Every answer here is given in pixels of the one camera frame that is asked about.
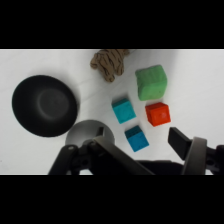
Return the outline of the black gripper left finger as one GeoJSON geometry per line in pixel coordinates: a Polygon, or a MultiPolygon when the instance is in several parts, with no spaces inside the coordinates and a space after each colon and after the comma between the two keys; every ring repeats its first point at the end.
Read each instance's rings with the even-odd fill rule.
{"type": "Polygon", "coordinates": [[[68,144],[61,148],[49,175],[79,175],[88,169],[95,175],[153,175],[139,162],[132,159],[104,137],[100,127],[93,139],[86,140],[80,147],[68,144]]]}

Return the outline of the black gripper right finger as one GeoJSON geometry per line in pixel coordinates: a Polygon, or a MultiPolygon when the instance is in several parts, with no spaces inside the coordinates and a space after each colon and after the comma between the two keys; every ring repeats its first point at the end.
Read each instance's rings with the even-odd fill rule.
{"type": "Polygon", "coordinates": [[[206,170],[224,175],[224,145],[210,148],[206,139],[189,139],[176,127],[169,129],[168,143],[184,161],[182,175],[204,175],[206,170]]]}

